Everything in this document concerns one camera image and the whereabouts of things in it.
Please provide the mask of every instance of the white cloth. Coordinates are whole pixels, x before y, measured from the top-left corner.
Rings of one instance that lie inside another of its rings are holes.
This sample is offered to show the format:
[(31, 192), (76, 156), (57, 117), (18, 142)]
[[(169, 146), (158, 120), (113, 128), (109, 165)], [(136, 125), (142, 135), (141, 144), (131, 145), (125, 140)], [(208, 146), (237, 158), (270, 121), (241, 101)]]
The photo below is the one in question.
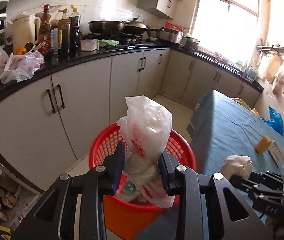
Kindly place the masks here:
[(251, 170), (252, 161), (250, 157), (231, 155), (224, 160), (221, 173), (227, 180), (229, 180), (232, 175), (239, 175), (244, 179), (248, 179), (250, 177)]

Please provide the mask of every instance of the black handle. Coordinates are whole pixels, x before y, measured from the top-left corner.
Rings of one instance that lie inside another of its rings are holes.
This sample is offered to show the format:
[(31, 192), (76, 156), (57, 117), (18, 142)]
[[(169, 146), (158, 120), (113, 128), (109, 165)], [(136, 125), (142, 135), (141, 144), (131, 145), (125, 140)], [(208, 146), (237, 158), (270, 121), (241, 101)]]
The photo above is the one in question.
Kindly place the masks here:
[(243, 92), (244, 86), (242, 85), (241, 91), (239, 93), (239, 95)]
[(143, 59), (144, 59), (144, 65), (143, 65), (143, 68), (141, 70), (145, 69), (145, 64), (146, 64), (146, 57), (144, 57)]
[(140, 72), (142, 70), (143, 58), (141, 57), (140, 60), (141, 60), (141, 66), (140, 66), (138, 72)]
[(215, 79), (216, 79), (217, 75), (218, 75), (218, 72), (216, 72), (216, 74), (215, 74), (215, 77), (214, 77), (214, 79), (213, 79), (214, 81), (215, 81)]
[(219, 79), (217, 80), (217, 82), (219, 82), (219, 81), (220, 81), (220, 79), (221, 79), (221, 76), (222, 76), (222, 74), (220, 73), (220, 77), (219, 77)]
[(50, 89), (47, 88), (46, 92), (48, 93), (49, 98), (50, 98), (51, 107), (52, 107), (52, 113), (55, 114), (55, 107), (54, 107), (53, 102), (52, 102), (52, 97), (51, 97)]
[(158, 63), (158, 65), (160, 65), (162, 63), (162, 54), (160, 54), (160, 57), (161, 57), (161, 60), (160, 62)]
[(63, 102), (63, 96), (62, 96), (62, 91), (61, 91), (61, 86), (59, 84), (57, 84), (57, 88), (59, 89), (60, 92), (60, 97), (61, 97), (61, 107), (64, 109), (64, 102)]

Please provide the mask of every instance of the silver bolt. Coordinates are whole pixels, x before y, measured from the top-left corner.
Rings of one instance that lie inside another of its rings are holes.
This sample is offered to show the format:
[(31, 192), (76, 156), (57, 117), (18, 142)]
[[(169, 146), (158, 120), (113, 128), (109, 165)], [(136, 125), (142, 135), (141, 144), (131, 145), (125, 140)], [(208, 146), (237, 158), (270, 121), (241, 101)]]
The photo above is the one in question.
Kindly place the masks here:
[(60, 178), (61, 180), (66, 180), (66, 179), (69, 178), (69, 174), (66, 174), (66, 173), (61, 174), (59, 178)]
[(104, 171), (105, 167), (103, 165), (99, 165), (95, 168), (96, 171)]
[(184, 165), (177, 166), (178, 171), (186, 171), (186, 167)]
[(217, 180), (223, 179), (223, 175), (222, 175), (221, 173), (219, 173), (219, 172), (214, 173), (214, 174), (213, 174), (213, 177), (214, 177), (215, 179), (217, 179)]

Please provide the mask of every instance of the countertop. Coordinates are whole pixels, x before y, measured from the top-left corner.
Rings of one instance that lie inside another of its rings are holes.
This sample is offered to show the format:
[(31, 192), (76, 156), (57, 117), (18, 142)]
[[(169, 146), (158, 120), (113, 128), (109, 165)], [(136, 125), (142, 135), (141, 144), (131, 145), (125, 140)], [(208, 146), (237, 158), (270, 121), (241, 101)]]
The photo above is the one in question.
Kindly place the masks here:
[(235, 73), (231, 70), (228, 70), (223, 64), (220, 64), (216, 61), (214, 61), (213, 59), (206, 57), (202, 54), (199, 53), (194, 53), (194, 52), (190, 52), (190, 51), (186, 51), (184, 49), (180, 49), (180, 48), (172, 48), (173, 50), (176, 50), (178, 52), (181, 52), (183, 54), (189, 55), (191, 57), (197, 58), (199, 60), (205, 61), (206, 63), (209, 63), (223, 71), (226, 71), (227, 73), (237, 77), (238, 79), (242, 80), (245, 84), (249, 85), (250, 87), (254, 88), (255, 90), (259, 91), (260, 93), (263, 92), (264, 87), (261, 86), (261, 84), (259, 84), (257, 81), (251, 82), (248, 79), (244, 78), (243, 76), (241, 76), (239, 73)]
[(78, 64), (82, 64), (85, 62), (89, 62), (92, 60), (105, 58), (105, 57), (111, 57), (111, 56), (117, 56), (117, 55), (126, 54), (126, 53), (133, 53), (133, 52), (140, 52), (140, 51), (147, 51), (147, 50), (158, 50), (158, 49), (173, 49), (181, 53), (190, 55), (194, 58), (205, 61), (241, 79), (243, 82), (245, 82), (252, 88), (256, 89), (257, 91), (261, 93), (263, 92), (264, 88), (258, 82), (255, 81), (251, 83), (250, 81), (248, 81), (241, 75), (228, 70), (222, 64), (219, 64), (215, 62), (214, 60), (208, 57), (205, 57), (201, 54), (192, 53), (192, 52), (185, 51), (179, 48), (173, 48), (173, 47), (171, 48), (168, 46), (162, 46), (159, 44), (156, 44), (156, 45), (154, 44), (153, 46), (150, 46), (148, 44), (145, 46), (132, 45), (130, 47), (125, 47), (125, 48), (114, 46), (114, 47), (108, 47), (108, 48), (100, 48), (99, 50), (95, 50), (95, 51), (81, 51), (80, 49), (77, 49), (68, 55), (63, 55), (63, 56), (52, 55), (50, 57), (45, 57), (45, 63), (40, 66), (40, 69), (34, 73), (34, 76), (31, 79), (21, 81), (21, 82), (12, 80), (7, 84), (2, 84), (0, 82), (0, 102), (3, 99), (7, 98), (8, 96), (12, 95), (13, 93), (17, 92), (21, 88), (26, 87), (27, 85), (37, 80), (40, 80), (41, 78), (47, 77), (63, 69), (66, 69), (66, 68), (69, 68), (69, 67), (72, 67)]

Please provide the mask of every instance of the crumpled cloth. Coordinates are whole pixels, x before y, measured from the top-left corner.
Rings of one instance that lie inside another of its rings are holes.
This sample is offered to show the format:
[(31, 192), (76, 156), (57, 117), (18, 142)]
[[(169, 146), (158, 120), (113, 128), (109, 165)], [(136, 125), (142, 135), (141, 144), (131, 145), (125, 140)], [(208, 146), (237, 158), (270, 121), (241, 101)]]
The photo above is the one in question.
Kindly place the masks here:
[(239, 175), (244, 179), (248, 179), (250, 177), (251, 170), (252, 161), (250, 157), (231, 155), (224, 160), (221, 173), (227, 180), (229, 180), (232, 175)]
[(114, 41), (114, 40), (98, 40), (98, 43), (100, 47), (105, 47), (105, 46), (116, 46), (119, 45), (119, 41)]

